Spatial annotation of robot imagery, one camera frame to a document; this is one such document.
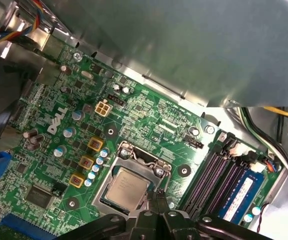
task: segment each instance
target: yellow wire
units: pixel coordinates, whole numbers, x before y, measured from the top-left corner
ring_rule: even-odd
[[[273,113],[276,114],[280,114],[280,115],[284,115],[288,117],[288,111],[283,111],[281,109],[278,109],[277,107],[273,107],[273,106],[265,106],[264,109],[271,111]]]
[[[18,33],[17,31],[14,31],[14,32],[10,33],[9,35],[1,38],[1,39],[0,39],[0,43],[3,42],[3,41],[5,41],[5,40],[7,40],[7,39],[9,39],[10,37],[12,37],[13,35],[15,35],[15,34],[17,34],[17,33]]]

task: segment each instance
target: integrated circuit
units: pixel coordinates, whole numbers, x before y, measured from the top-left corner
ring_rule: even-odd
[[[23,174],[25,170],[26,170],[26,165],[24,165],[23,163],[20,163],[16,168],[16,171],[19,172],[20,174]]]
[[[64,164],[65,166],[70,165],[70,163],[71,163],[71,161],[70,161],[69,159],[67,159],[67,158],[65,158],[65,159],[63,160],[63,164]]]
[[[53,198],[53,195],[48,191],[36,185],[32,185],[25,197],[25,200],[40,208],[48,209],[53,202]]]
[[[102,70],[102,68],[99,65],[96,65],[96,64],[92,68],[92,71],[95,74],[100,74],[101,70]]]
[[[93,133],[94,130],[95,130],[95,127],[92,126],[92,125],[89,125],[87,130],[88,130],[89,132]]]
[[[74,162],[74,161],[72,161],[71,163],[70,163],[70,167],[71,168],[73,168],[73,169],[76,169],[77,167],[78,167],[78,163],[77,162]]]
[[[86,130],[86,129],[88,129],[88,127],[89,127],[89,125],[86,124],[85,122],[82,122],[82,123],[80,124],[80,128],[81,128],[81,129]]]
[[[96,128],[95,131],[94,131],[94,134],[95,134],[96,136],[100,136],[101,133],[102,133],[102,131],[101,131],[100,129],[98,129],[98,128]]]
[[[141,110],[142,110],[142,106],[140,106],[140,105],[136,105],[135,110],[137,110],[137,111],[141,111]]]
[[[80,89],[83,86],[83,82],[76,80],[74,86]]]
[[[82,143],[79,147],[79,149],[81,149],[82,151],[86,151],[88,149],[88,146],[84,143]]]
[[[121,167],[108,189],[105,199],[128,211],[134,211],[142,202],[150,182]]]
[[[74,141],[72,145],[73,145],[73,147],[78,148],[80,146],[80,142]]]

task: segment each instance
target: mounting hole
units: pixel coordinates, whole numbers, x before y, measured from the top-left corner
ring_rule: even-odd
[[[110,219],[111,222],[118,222],[120,219],[117,216],[114,216]]]
[[[188,177],[191,174],[191,167],[187,164],[183,164],[177,168],[177,173],[182,178]]]

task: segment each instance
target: electrolytic capacitor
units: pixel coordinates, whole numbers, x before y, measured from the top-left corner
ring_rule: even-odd
[[[125,86],[125,87],[123,87],[122,92],[124,94],[129,94],[130,93],[130,89],[127,86]]]
[[[96,164],[97,165],[101,166],[101,165],[103,165],[103,163],[104,163],[103,158],[101,158],[101,157],[96,158]]]
[[[60,145],[60,146],[58,146],[57,148],[54,149],[54,152],[53,152],[53,153],[54,153],[54,156],[55,156],[55,157],[60,158],[60,157],[62,157],[64,154],[66,154],[66,152],[67,152],[66,147],[63,146],[63,145]]]
[[[32,130],[23,132],[23,138],[29,139],[31,137],[36,136],[37,134],[39,134],[39,132],[36,129],[32,129]]]
[[[115,92],[119,92],[119,91],[121,91],[121,86],[115,83],[115,84],[113,84],[113,90]]]
[[[252,220],[253,220],[253,215],[252,215],[252,214],[246,214],[246,215],[243,217],[243,220],[244,220],[246,223],[250,223],[250,222],[252,222]]]
[[[93,171],[94,173],[98,173],[99,170],[100,170],[100,166],[99,166],[99,165],[93,165],[93,166],[92,166],[92,171]]]
[[[80,110],[72,112],[72,119],[74,119],[75,121],[82,120],[84,116],[85,113]]]
[[[62,65],[60,66],[60,70],[65,73],[66,75],[72,74],[72,69],[70,69],[68,66]]]
[[[44,135],[43,134],[39,134],[39,135],[36,135],[36,136],[32,136],[29,141],[32,143],[32,144],[37,144],[37,143],[40,143],[44,140]]]
[[[71,126],[64,129],[64,131],[63,131],[63,135],[66,138],[70,138],[70,137],[74,136],[75,134],[76,134],[76,130],[74,127],[71,127]]]
[[[29,151],[34,151],[34,150],[36,150],[36,149],[38,149],[38,148],[40,148],[41,147],[41,144],[38,142],[38,143],[36,143],[36,144],[29,144],[29,145],[27,145],[27,150],[29,150]]]
[[[91,172],[88,173],[87,177],[88,177],[89,179],[91,179],[91,180],[94,180],[95,177],[96,177],[96,174],[91,171]]]
[[[188,132],[190,134],[192,134],[193,136],[198,136],[200,134],[200,131],[195,127],[195,126],[191,126],[189,129],[188,129]]]
[[[259,206],[253,207],[252,214],[255,215],[255,216],[260,215],[261,214],[261,208]]]
[[[102,158],[106,158],[109,155],[109,149],[108,148],[103,148],[100,152],[99,155]]]
[[[71,94],[72,93],[72,88],[70,88],[69,86],[61,86],[59,90],[63,94]]]
[[[86,187],[90,187],[90,186],[92,185],[92,181],[91,181],[90,179],[86,179],[86,180],[84,181],[84,185],[85,185]]]

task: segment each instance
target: screw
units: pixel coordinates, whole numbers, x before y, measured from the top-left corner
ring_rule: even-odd
[[[204,222],[206,222],[206,223],[212,222],[212,218],[210,218],[210,217],[208,217],[208,216],[203,217],[202,220],[203,220]]]
[[[115,59],[112,60],[111,65],[114,69],[117,69],[117,70],[123,66],[122,63],[120,63],[118,60],[115,60]]]
[[[123,148],[120,152],[119,152],[119,156],[126,160],[130,157],[130,152],[128,150],[126,150],[125,148]]]
[[[82,60],[82,55],[79,53],[79,52],[75,52],[73,54],[73,58],[77,61],[77,62],[80,62]]]
[[[168,215],[170,215],[171,217],[175,217],[178,213],[176,211],[170,211],[168,213]]]
[[[158,177],[162,177],[164,174],[164,170],[162,168],[159,168],[159,167],[155,168],[154,172],[155,172],[155,175]]]
[[[205,127],[205,132],[208,133],[208,134],[213,134],[215,132],[215,128],[211,125],[207,125]]]
[[[114,216],[110,219],[111,222],[118,222],[120,219],[117,216]]]
[[[150,211],[147,211],[147,212],[144,213],[144,216],[147,216],[147,217],[152,216],[152,215],[153,214]]]
[[[169,209],[173,209],[173,208],[175,207],[175,203],[171,201],[171,202],[168,204],[168,207],[169,207]]]

